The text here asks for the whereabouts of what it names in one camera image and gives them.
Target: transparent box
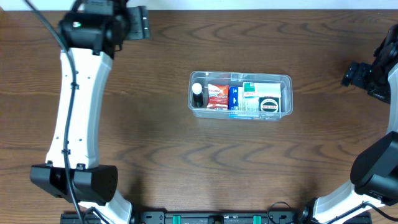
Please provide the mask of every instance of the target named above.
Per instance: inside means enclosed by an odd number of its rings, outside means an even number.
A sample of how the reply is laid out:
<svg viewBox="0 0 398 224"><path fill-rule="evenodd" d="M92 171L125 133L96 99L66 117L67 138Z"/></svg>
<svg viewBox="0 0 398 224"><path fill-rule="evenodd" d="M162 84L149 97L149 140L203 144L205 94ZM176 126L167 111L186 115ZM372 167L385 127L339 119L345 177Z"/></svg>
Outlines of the transparent box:
<svg viewBox="0 0 398 224"><path fill-rule="evenodd" d="M242 87L244 82L280 83L280 112L206 109L206 105L208 104L208 84ZM202 108L196 108L193 106L192 85L194 83L200 83L203 88ZM292 79L288 75L260 73L192 72L189 81L188 107L192 110L193 115L198 118L278 121L283 116L289 115L293 112Z"/></svg>

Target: round logo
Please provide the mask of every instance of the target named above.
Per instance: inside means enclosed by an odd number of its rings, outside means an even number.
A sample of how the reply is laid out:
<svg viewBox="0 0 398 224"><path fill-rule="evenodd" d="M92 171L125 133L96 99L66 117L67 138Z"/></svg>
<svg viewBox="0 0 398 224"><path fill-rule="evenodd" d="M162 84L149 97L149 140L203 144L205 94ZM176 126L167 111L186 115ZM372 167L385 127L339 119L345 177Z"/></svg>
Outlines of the round logo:
<svg viewBox="0 0 398 224"><path fill-rule="evenodd" d="M278 112L278 103L273 99L265 99L260 104L261 111Z"/></svg>

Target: white wall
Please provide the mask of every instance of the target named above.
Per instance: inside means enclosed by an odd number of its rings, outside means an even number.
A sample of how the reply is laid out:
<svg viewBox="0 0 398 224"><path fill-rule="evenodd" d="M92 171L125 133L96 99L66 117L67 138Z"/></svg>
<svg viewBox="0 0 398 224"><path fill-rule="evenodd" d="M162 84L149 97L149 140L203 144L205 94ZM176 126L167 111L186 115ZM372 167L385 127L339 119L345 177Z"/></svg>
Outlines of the white wall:
<svg viewBox="0 0 398 224"><path fill-rule="evenodd" d="M68 10L74 0L31 0L40 10ZM4 10L27 10L23 0L0 0ZM152 10L398 9L398 0L130 0Z"/></svg>

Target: white bottle cap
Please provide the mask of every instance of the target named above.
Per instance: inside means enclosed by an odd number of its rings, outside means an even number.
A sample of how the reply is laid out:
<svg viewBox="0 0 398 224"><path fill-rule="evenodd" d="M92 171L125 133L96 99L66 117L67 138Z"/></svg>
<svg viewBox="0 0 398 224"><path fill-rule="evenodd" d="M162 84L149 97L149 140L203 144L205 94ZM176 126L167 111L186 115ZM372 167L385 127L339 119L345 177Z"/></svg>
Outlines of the white bottle cap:
<svg viewBox="0 0 398 224"><path fill-rule="evenodd" d="M193 94L196 94L196 95L200 94L201 91L202 91L202 89L201 89L201 84L200 83L195 83L195 84L192 85Z"/></svg>

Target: wooden surface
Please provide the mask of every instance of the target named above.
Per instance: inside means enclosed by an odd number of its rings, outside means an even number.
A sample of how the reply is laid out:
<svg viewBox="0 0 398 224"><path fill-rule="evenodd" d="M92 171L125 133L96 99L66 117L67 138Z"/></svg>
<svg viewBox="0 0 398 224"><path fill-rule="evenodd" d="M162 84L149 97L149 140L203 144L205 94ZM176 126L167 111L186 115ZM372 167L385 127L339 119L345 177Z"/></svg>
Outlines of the wooden surface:
<svg viewBox="0 0 398 224"><path fill-rule="evenodd" d="M45 16L56 25L63 12ZM299 207L348 180L386 132L389 105L340 81L351 61L373 61L398 11L151 11L150 23L152 40L116 54L99 126L101 163L118 167L118 189L136 204ZM55 129L59 51L31 13L2 15L0 223L59 223L73 211L29 180ZM197 119L187 107L195 70L288 74L294 111L275 123Z"/></svg>

